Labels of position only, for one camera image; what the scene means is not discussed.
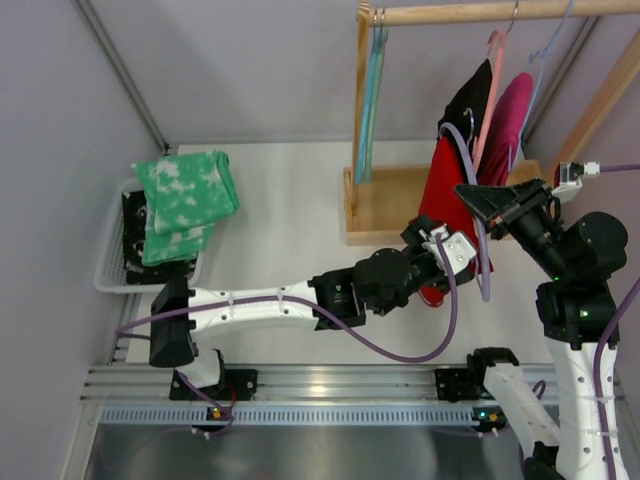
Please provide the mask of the lilac hanger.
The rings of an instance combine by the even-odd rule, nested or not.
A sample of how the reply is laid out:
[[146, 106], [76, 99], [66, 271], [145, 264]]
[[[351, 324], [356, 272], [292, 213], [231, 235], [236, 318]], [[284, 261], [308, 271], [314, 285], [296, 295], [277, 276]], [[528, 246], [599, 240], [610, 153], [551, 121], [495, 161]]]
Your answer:
[[[443, 135], [445, 132], [449, 132], [453, 137], [454, 143], [458, 148], [458, 151], [462, 158], [464, 171], [466, 173], [466, 179], [471, 186], [477, 186], [476, 173], [473, 168], [473, 161], [469, 151], [467, 142], [463, 138], [458, 128], [451, 122], [444, 122], [439, 127], [439, 134]], [[476, 282], [481, 292], [482, 300], [485, 303], [489, 303], [491, 299], [491, 271], [490, 271], [490, 257], [487, 241], [487, 232], [484, 225], [478, 219], [474, 220], [475, 232], [479, 242], [479, 253], [475, 260], [476, 270]]]

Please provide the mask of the red trousers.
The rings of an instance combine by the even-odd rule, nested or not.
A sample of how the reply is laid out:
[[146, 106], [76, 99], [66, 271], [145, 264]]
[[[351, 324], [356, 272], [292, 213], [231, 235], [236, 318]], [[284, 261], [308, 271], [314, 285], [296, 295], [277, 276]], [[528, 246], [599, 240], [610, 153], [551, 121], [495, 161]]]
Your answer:
[[479, 251], [471, 213], [454, 191], [463, 180], [463, 166], [457, 146], [443, 136], [436, 143], [418, 214], [439, 224], [446, 223], [454, 232], [464, 232]]

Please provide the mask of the black trousers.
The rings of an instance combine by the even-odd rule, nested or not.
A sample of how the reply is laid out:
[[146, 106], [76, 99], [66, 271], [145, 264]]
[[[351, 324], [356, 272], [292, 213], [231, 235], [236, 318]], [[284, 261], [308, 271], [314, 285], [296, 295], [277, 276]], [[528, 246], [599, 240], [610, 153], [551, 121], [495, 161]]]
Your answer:
[[445, 123], [450, 123], [457, 128], [464, 140], [478, 139], [492, 80], [491, 63], [485, 59], [446, 105], [444, 114], [437, 123], [438, 129]]

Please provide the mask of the pink hanger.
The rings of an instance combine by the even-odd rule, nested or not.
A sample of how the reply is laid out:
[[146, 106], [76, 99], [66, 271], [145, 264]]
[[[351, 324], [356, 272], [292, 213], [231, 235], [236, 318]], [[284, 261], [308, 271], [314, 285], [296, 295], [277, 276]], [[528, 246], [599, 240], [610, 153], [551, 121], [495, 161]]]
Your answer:
[[502, 74], [503, 64], [504, 64], [504, 55], [505, 55], [507, 37], [511, 29], [513, 28], [513, 24], [515, 23], [518, 12], [519, 12], [519, 1], [516, 1], [514, 3], [513, 13], [511, 16], [511, 23], [507, 28], [507, 30], [506, 31], [494, 30], [491, 33], [488, 40], [487, 57], [490, 57], [491, 53], [495, 52], [495, 62], [493, 63], [492, 80], [490, 84], [485, 115], [484, 115], [482, 126], [480, 129], [480, 134], [477, 137], [473, 154], [472, 154], [473, 169], [475, 173], [479, 171], [479, 168], [481, 165], [484, 148], [485, 148], [489, 130], [490, 130], [491, 120], [492, 120], [495, 105], [496, 105], [498, 87], [500, 84], [500, 79], [501, 79], [501, 74]]

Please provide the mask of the green white trousers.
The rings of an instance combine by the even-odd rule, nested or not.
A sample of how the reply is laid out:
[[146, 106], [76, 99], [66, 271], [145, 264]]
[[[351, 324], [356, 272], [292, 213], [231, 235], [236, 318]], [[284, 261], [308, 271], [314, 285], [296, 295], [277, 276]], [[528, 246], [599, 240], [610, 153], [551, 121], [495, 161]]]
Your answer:
[[165, 156], [132, 169], [147, 205], [145, 266], [195, 259], [206, 249], [215, 223], [240, 208], [224, 151]]

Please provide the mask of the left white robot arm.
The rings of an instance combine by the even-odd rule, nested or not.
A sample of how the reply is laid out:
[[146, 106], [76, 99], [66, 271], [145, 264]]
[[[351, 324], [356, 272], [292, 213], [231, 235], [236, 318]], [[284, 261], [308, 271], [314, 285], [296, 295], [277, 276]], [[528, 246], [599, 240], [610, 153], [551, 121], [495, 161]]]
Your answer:
[[420, 216], [401, 237], [402, 250], [382, 248], [350, 268], [286, 286], [216, 291], [170, 280], [151, 305], [150, 366], [174, 369], [198, 388], [218, 386], [223, 359], [210, 345], [217, 336], [261, 328], [354, 331], [368, 313], [403, 308], [423, 287], [447, 290], [470, 280], [477, 250], [464, 232]]

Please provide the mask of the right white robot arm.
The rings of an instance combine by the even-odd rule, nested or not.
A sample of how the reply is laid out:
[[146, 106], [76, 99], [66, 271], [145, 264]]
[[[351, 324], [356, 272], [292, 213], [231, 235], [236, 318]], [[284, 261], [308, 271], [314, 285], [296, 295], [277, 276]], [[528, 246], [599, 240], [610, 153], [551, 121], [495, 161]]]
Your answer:
[[511, 236], [548, 275], [536, 309], [553, 360], [553, 420], [510, 352], [477, 349], [468, 365], [498, 402], [523, 454], [527, 479], [626, 479], [616, 422], [618, 324], [628, 307], [608, 281], [625, 266], [628, 233], [594, 211], [564, 227], [561, 202], [541, 179], [512, 186], [461, 184], [456, 195], [492, 238]]

